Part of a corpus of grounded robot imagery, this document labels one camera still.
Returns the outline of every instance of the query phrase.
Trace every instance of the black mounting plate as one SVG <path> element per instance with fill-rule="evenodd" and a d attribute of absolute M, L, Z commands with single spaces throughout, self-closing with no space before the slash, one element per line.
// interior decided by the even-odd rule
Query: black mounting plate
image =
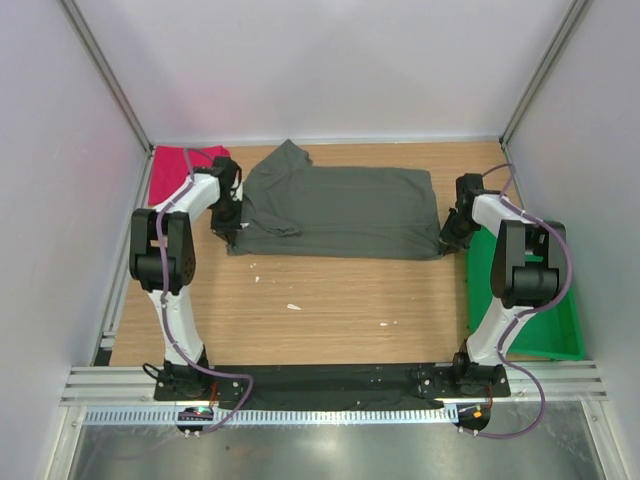
<path fill-rule="evenodd" d="M 209 368 L 206 348 L 198 359 L 198 365 Z M 158 371 L 153 399 L 157 402 L 184 402 L 209 400 L 212 395 L 213 377 L 186 365 L 173 365 L 165 360 Z"/>
<path fill-rule="evenodd" d="M 503 366 L 491 367 L 495 369 L 494 381 L 467 382 L 456 381 L 454 369 L 449 364 L 430 364 L 421 370 L 422 397 L 428 400 L 448 398 L 486 398 L 487 387 L 491 386 L 494 398 L 511 396 L 507 372 Z"/>

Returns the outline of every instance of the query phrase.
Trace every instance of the white wall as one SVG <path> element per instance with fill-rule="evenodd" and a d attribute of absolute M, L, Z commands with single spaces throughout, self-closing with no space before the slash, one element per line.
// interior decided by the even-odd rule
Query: white wall
<path fill-rule="evenodd" d="M 502 133 L 569 0 L 78 0 L 155 142 Z"/>
<path fill-rule="evenodd" d="M 129 132 L 57 2 L 0 2 L 0 477 L 50 454 L 139 181 Z"/>
<path fill-rule="evenodd" d="M 510 145 L 527 207 L 567 225 L 588 353 L 633 456 L 640 445 L 638 19 L 637 0 L 593 2 Z"/>

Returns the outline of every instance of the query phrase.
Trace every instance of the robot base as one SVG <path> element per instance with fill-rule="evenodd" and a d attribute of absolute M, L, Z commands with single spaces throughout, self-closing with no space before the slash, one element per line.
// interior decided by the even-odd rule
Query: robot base
<path fill-rule="evenodd" d="M 428 400 L 465 397 L 510 397 L 507 372 L 502 365 L 471 363 L 464 352 L 451 365 L 431 364 L 422 369 L 422 397 Z"/>
<path fill-rule="evenodd" d="M 198 365 L 209 368 L 206 349 L 198 359 Z M 214 380 L 210 375 L 190 367 L 164 361 L 164 369 L 158 374 L 153 399 L 158 402 L 182 402 L 208 400 Z"/>

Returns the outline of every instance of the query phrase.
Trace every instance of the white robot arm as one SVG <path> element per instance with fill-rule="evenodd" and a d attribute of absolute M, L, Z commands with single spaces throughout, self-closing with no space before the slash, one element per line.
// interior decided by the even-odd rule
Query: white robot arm
<path fill-rule="evenodd" d="M 191 227 L 207 209 L 212 210 L 213 233 L 233 244 L 241 228 L 242 171 L 229 157 L 216 157 L 211 168 L 196 168 L 193 178 L 187 178 L 165 202 L 154 208 L 137 209 L 131 217 L 129 271 L 148 293 L 160 319 L 165 341 L 163 374 L 182 378 L 185 385 L 196 390 L 194 397 L 211 379 L 194 371 L 178 354 L 162 321 L 162 262 L 155 222 L 164 210 L 162 231 L 169 268 L 169 288 L 164 303 L 171 336 L 186 357 L 209 368 L 206 349 L 195 326 L 190 286 L 196 268 Z"/>
<path fill-rule="evenodd" d="M 497 238 L 491 268 L 493 299 L 476 332 L 454 355 L 450 375 L 454 396 L 470 396 L 496 384 L 507 385 L 501 355 L 506 355 L 534 316 L 525 312 L 555 299 L 568 281 L 568 274 L 566 258 L 555 235 L 516 214 L 519 209 L 500 192 L 486 190 L 482 175 L 468 173 L 459 177 L 456 191 L 456 208 L 450 209 L 440 232 L 443 253 L 468 250 L 473 234 L 483 226 Z M 562 224 L 547 222 L 547 226 L 564 240 Z M 529 254 L 541 260 L 531 261 Z M 496 396 L 508 394 L 507 388 Z"/>

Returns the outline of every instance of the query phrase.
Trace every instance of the folded gray t-shirt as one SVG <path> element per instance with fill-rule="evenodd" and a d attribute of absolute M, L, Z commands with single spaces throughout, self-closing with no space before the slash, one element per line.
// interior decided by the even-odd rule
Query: folded gray t-shirt
<path fill-rule="evenodd" d="M 440 258 L 431 175 L 404 168 L 314 167 L 290 140 L 251 170 L 232 255 Z"/>

